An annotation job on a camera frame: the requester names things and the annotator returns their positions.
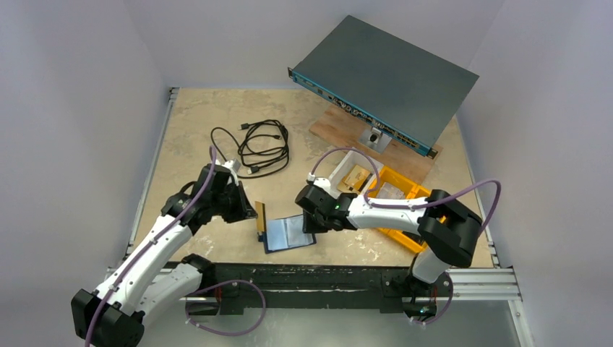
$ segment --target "metal stand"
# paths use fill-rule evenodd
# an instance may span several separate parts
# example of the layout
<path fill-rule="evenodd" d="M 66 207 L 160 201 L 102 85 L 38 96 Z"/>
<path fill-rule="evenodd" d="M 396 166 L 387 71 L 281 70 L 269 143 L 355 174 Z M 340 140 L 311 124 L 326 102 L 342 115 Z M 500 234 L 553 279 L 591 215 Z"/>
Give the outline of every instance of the metal stand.
<path fill-rule="evenodd" d="M 358 142 L 377 153 L 383 153 L 391 141 L 392 137 L 383 134 L 381 130 L 376 128 L 364 130 L 358 139 Z"/>

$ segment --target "beige work surface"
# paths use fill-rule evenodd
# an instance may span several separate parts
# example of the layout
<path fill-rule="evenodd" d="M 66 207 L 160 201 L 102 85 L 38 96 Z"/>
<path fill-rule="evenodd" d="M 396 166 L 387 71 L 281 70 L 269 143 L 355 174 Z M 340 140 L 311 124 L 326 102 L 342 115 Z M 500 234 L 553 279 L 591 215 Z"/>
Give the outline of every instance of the beige work surface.
<path fill-rule="evenodd" d="M 307 173 L 317 159 L 333 148 L 309 133 L 313 122 L 330 104 L 305 90 L 211 90 L 180 89 L 151 181 L 135 243 L 138 244 L 160 214 L 166 199 L 188 181 L 195 180 L 210 162 L 210 131 L 224 127 L 241 141 L 240 124 L 263 119 L 278 119 L 289 131 L 291 160 L 280 173 L 261 179 L 243 180 L 249 201 L 266 204 L 268 219 L 283 218 L 301 212 L 294 198 L 305 185 Z M 228 159 L 236 158 L 236 146 L 223 132 L 215 132 L 215 141 Z M 281 141 L 264 139 L 256 148 L 276 146 Z M 455 118 L 439 138 L 440 153 L 423 185 L 429 189 L 456 192 L 471 184 L 458 124 Z M 343 158 L 337 152 L 328 156 L 317 169 L 328 177 Z M 474 194 L 460 198 L 478 211 Z M 198 233 L 171 258 L 197 253 L 213 262 L 257 262 L 320 265 L 404 265 L 411 264 L 413 253 L 385 235 L 371 229 L 331 231 L 317 235 L 317 244 L 283 252 L 265 254 L 257 241 L 255 220 L 225 224 L 220 218 L 200 228 Z M 491 267 L 492 261 L 482 235 L 477 244 L 473 267 Z"/>

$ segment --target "brown wooden plank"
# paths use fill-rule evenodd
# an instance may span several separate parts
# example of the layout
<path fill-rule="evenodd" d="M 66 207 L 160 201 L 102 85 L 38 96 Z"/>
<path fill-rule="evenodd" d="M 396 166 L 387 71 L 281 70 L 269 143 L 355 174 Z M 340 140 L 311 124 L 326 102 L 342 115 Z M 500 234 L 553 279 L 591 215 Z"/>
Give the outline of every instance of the brown wooden plank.
<path fill-rule="evenodd" d="M 309 131 L 335 147 L 355 147 L 363 150 L 373 159 L 418 184 L 425 180 L 438 155 L 434 159 L 422 157 L 396 140 L 392 140 L 385 151 L 379 154 L 358 142 L 362 132 L 368 128 L 368 124 L 332 105 L 311 125 Z M 442 147 L 434 145 L 434 149 L 438 150 L 440 155 Z"/>

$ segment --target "gray wall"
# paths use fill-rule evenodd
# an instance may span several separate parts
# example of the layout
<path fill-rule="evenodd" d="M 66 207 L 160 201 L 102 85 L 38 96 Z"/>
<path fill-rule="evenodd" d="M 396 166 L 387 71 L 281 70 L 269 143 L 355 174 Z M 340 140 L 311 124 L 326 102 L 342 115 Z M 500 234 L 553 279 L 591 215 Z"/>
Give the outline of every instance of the gray wall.
<path fill-rule="evenodd" d="M 286 67 L 347 14 L 466 67 L 503 0 L 125 2 L 170 85 L 288 87 Z"/>
<path fill-rule="evenodd" d="M 606 0 L 506 1 L 470 65 L 460 125 L 475 176 L 504 185 L 492 234 L 539 347 L 613 338 L 611 18 Z"/>
<path fill-rule="evenodd" d="M 3 346 L 82 346 L 70 299 L 125 250 L 166 93 L 120 0 L 0 1 Z"/>

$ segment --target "black cable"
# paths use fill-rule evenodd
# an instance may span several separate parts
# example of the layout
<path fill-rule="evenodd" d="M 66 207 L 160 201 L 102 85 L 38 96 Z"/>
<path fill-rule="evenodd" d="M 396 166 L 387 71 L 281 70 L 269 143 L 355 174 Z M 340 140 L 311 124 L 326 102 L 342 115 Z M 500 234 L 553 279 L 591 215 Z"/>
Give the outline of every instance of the black cable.
<path fill-rule="evenodd" d="M 254 134 L 260 127 L 276 127 L 280 134 Z M 234 143 L 236 144 L 238 148 L 236 152 L 241 159 L 241 164 L 249 168 L 250 174 L 255 174 L 259 172 L 260 170 L 262 170 L 263 168 L 268 168 L 282 161 L 284 163 L 280 168 L 276 168 L 275 170 L 269 171 L 267 173 L 262 173 L 261 175 L 257 175 L 257 176 L 238 175 L 240 179 L 258 179 L 260 177 L 270 176 L 272 174 L 276 174 L 277 172 L 283 170 L 289 164 L 289 144 L 288 144 L 289 133 L 288 133 L 288 130 L 285 128 L 283 124 L 281 124 L 280 121 L 276 119 L 266 119 L 264 121 L 258 121 L 257 123 L 253 123 L 253 124 L 242 124 L 241 129 L 242 130 L 246 129 L 247 133 L 245 134 L 244 140 L 240 143 L 228 130 L 222 127 L 215 127 L 213 128 L 213 130 L 211 130 L 211 133 L 210 133 L 211 142 L 213 143 L 213 146 L 215 146 L 215 148 L 217 149 L 221 157 L 224 159 L 224 161 L 228 161 L 228 159 L 226 158 L 226 156 L 223 154 L 221 149 L 215 143 L 215 139 L 213 138 L 213 133 L 215 132 L 215 130 L 221 130 L 225 132 L 234 141 Z M 267 150 L 256 151 L 249 147 L 249 141 L 256 139 L 258 137 L 272 137 L 276 140 L 283 139 L 283 145 L 269 148 Z M 253 158 L 257 156 L 271 157 L 271 158 L 266 158 L 266 159 L 262 159 L 260 161 L 255 161 L 255 162 L 252 161 L 250 163 L 247 163 L 245 161 L 247 158 L 250 158 L 250 157 Z"/>

